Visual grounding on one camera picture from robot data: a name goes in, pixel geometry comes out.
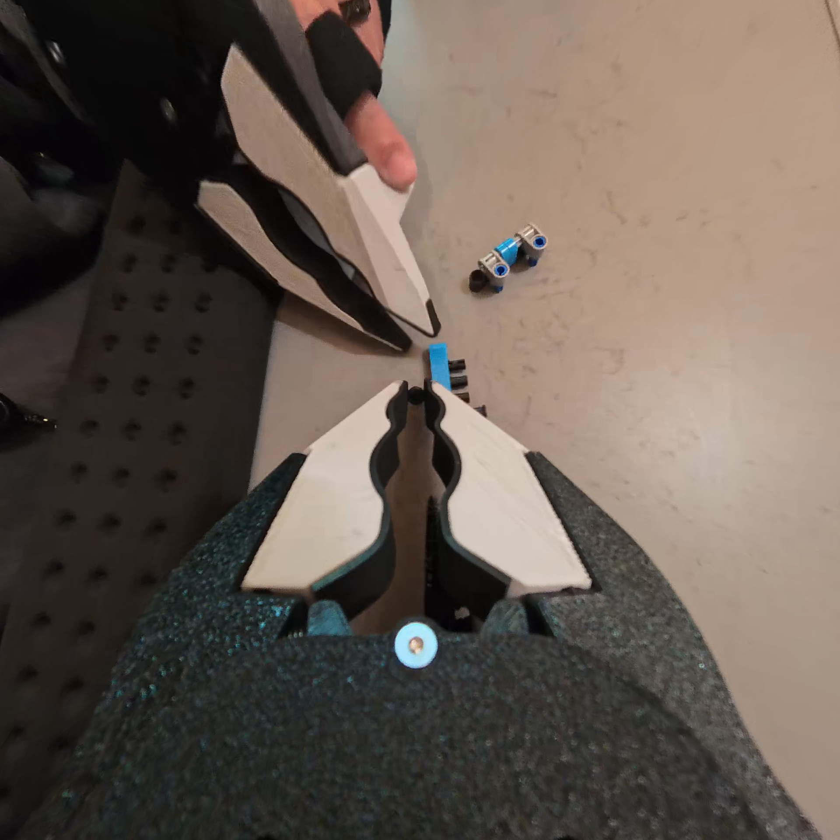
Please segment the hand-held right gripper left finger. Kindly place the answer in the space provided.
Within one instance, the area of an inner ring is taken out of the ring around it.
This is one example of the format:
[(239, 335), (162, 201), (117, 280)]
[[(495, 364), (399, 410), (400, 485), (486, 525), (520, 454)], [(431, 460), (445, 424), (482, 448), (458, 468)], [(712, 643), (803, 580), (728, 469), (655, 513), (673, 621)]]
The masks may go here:
[(399, 465), (407, 383), (394, 381), (288, 459), (294, 476), (241, 588), (338, 603), (359, 615), (389, 588), (396, 567), (386, 488)]

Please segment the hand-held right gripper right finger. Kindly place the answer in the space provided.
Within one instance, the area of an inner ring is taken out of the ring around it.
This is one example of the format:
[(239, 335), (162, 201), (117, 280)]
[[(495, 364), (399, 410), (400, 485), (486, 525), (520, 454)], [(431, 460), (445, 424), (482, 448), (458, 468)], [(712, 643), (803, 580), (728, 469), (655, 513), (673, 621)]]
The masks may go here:
[(437, 382), (425, 384), (437, 503), (437, 577), (456, 607), (589, 592), (592, 575), (532, 466), (532, 452)]

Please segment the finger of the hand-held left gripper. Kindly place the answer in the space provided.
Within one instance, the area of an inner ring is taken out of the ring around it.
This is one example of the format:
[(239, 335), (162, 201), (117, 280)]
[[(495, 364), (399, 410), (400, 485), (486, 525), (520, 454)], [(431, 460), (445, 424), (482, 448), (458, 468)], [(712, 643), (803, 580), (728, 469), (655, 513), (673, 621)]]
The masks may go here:
[(203, 181), (197, 206), (283, 290), (393, 350), (411, 348), (383, 306), (303, 233), (278, 191), (255, 178)]
[[(427, 283), (403, 231), (409, 192), (385, 184), (323, 96), (314, 69), (292, 75), (311, 83), (320, 149), (245, 52), (231, 45), (221, 76), (236, 149), (223, 179), (256, 179), (278, 191), (304, 234), (339, 260), (347, 277), (396, 324), (428, 337), (440, 330)], [(329, 160), (324, 152), (333, 153)]]

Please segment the grey desk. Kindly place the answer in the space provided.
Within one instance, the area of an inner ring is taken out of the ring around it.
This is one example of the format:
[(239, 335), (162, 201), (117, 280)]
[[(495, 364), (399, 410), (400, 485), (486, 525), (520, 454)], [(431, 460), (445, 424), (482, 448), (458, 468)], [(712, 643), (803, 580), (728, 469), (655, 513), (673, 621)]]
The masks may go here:
[(838, 2), (394, 2), (384, 83), (472, 401), (643, 547), (838, 838)]

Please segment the person's left hand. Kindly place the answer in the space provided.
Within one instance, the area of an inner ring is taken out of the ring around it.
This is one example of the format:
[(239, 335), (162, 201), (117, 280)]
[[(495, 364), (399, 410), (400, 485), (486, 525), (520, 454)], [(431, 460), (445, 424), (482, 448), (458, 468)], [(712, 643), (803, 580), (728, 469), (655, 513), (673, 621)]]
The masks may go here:
[(378, 100), (391, 2), (293, 1), (321, 87), (378, 175), (398, 192), (417, 178), (414, 153)]

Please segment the black dimpled pad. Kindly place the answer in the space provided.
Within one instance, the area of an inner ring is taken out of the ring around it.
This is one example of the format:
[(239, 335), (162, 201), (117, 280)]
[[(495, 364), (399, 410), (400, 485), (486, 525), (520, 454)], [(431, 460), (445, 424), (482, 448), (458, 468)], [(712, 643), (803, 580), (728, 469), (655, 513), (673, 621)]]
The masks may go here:
[(123, 167), (2, 631), (2, 838), (153, 593), (245, 494), (279, 297)]

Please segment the grey and blue connector assembly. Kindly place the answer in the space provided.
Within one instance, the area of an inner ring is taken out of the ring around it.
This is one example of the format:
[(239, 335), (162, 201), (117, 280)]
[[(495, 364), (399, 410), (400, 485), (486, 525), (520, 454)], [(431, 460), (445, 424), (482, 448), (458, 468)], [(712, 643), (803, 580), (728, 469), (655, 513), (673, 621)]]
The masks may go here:
[(526, 267), (535, 267), (546, 251), (548, 243), (546, 234), (538, 226), (524, 225), (516, 234), (503, 240), (477, 261), (476, 268), (469, 273), (469, 291), (501, 292), (512, 268), (520, 262)]

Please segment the black badge reel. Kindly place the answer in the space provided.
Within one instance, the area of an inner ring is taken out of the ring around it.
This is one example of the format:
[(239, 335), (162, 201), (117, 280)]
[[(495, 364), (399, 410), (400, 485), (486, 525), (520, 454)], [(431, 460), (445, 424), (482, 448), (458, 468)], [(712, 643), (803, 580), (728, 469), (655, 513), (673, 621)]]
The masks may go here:
[(1, 452), (33, 444), (56, 430), (56, 421), (21, 407), (1, 394)]

